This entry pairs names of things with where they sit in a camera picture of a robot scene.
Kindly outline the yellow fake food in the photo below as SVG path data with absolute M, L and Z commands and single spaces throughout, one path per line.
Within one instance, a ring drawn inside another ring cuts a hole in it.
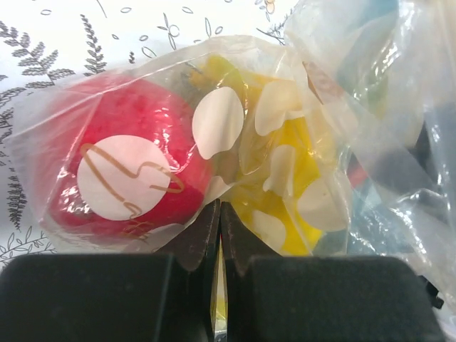
M 349 186 L 310 89 L 212 54 L 190 75 L 204 92 L 192 122 L 214 168 L 205 199 L 229 202 L 274 251 L 310 254 L 325 232 L 345 229 Z

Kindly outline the polka dot zip top bag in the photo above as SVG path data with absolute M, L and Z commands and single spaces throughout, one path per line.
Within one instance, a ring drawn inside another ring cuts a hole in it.
M 286 257 L 396 257 L 455 315 L 455 3 L 3 1 L 1 263 L 150 253 L 231 204 Z

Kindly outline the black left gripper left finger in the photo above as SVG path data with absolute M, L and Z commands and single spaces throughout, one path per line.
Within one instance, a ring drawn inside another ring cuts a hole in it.
M 213 341 L 220 202 L 151 254 L 41 254 L 1 273 L 3 341 Z

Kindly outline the red fake food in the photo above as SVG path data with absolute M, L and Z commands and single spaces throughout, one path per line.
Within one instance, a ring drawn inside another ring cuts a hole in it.
M 192 108 L 144 79 L 99 75 L 74 86 L 81 105 L 75 152 L 48 207 L 71 234 L 97 242 L 141 238 L 185 224 L 200 209 L 212 176 L 191 130 Z

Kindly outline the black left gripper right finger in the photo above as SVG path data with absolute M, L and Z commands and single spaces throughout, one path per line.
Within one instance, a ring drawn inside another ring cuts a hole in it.
M 229 341 L 444 341 L 424 282 L 384 256 L 282 256 L 230 203 L 220 228 Z

